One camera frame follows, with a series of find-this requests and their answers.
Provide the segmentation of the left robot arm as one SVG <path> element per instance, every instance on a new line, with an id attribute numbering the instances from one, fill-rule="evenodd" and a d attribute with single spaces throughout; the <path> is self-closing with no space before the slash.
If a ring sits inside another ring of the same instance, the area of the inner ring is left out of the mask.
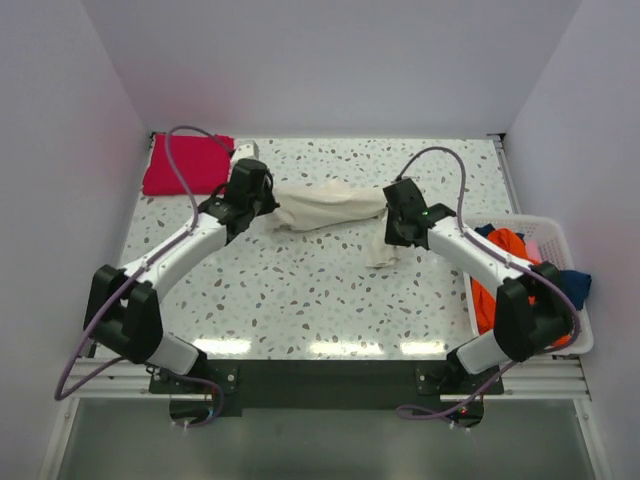
<path id="1" fill-rule="evenodd" d="M 125 360 L 171 372 L 183 391 L 200 390 L 212 377 L 207 355 L 164 329 L 160 305 L 193 268 L 278 207 L 266 164 L 237 161 L 229 181 L 197 206 L 182 229 L 124 267 L 96 271 L 84 331 Z"/>

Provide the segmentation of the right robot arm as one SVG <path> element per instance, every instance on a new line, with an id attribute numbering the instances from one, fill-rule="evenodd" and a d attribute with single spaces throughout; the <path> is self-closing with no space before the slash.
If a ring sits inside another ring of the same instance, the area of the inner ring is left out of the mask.
<path id="1" fill-rule="evenodd" d="M 495 301 L 494 326 L 452 350 L 445 379 L 459 393 L 469 392 L 481 373 L 505 363 L 521 363 L 557 349 L 580 333 L 578 312 L 564 291 L 557 267 L 511 255 L 479 235 L 460 211 L 427 205 L 413 180 L 383 188 L 387 204 L 385 242 L 431 251 L 456 264 Z"/>

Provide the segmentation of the cream white t shirt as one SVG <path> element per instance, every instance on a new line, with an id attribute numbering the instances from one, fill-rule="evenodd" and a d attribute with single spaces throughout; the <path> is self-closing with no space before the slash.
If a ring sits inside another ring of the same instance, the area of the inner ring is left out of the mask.
<path id="1" fill-rule="evenodd" d="M 379 218 L 367 250 L 368 268 L 386 268 L 399 260 L 399 248 L 384 240 L 388 209 L 381 187 L 351 187 L 331 180 L 320 186 L 275 187 L 279 206 L 266 215 L 269 229 L 307 232 L 348 222 Z"/>

